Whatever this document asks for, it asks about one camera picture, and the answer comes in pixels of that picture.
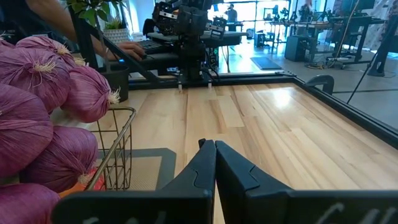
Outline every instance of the white pot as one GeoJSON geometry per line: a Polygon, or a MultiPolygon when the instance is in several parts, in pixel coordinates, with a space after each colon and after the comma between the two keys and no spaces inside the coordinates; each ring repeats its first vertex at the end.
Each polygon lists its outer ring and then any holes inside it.
{"type": "Polygon", "coordinates": [[[104,36],[114,44],[129,41],[129,30],[125,29],[105,29],[104,36]]]}

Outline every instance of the light wood surface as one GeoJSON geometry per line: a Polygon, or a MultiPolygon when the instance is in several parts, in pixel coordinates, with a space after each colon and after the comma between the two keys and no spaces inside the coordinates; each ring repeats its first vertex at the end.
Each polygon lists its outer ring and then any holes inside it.
{"type": "MultiPolygon", "coordinates": [[[[398,151],[293,84],[131,91],[135,149],[177,153],[223,140],[294,189],[397,189],[398,151]]],[[[223,223],[220,201],[215,223],[223,223]]]]}

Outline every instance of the blue mat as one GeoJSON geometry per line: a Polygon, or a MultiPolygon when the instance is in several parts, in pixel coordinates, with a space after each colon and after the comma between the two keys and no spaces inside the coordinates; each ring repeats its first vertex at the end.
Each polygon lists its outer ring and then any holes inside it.
{"type": "Polygon", "coordinates": [[[279,65],[275,64],[267,57],[253,57],[251,60],[259,67],[261,70],[277,70],[282,69],[279,65]]]}

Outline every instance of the metal wire basket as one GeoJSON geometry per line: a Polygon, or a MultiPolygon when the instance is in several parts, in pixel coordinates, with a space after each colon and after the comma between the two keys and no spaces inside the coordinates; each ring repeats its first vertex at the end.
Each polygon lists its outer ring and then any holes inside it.
{"type": "Polygon", "coordinates": [[[99,145],[99,166],[85,190],[127,190],[131,183],[132,129],[136,110],[127,106],[111,107],[90,130],[99,145]]]}

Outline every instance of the person's hand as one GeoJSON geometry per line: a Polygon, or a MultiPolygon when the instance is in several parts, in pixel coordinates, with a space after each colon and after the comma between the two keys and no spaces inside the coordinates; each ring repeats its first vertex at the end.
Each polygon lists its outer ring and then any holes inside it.
{"type": "MultiPolygon", "coordinates": [[[[141,61],[142,60],[141,57],[145,55],[144,49],[141,47],[141,45],[138,42],[127,41],[127,42],[118,44],[118,47],[122,51],[124,51],[128,55],[134,57],[138,61],[141,61]]],[[[115,56],[112,54],[111,51],[108,51],[107,56],[110,60],[117,60],[117,58],[115,58],[115,56]]]]}

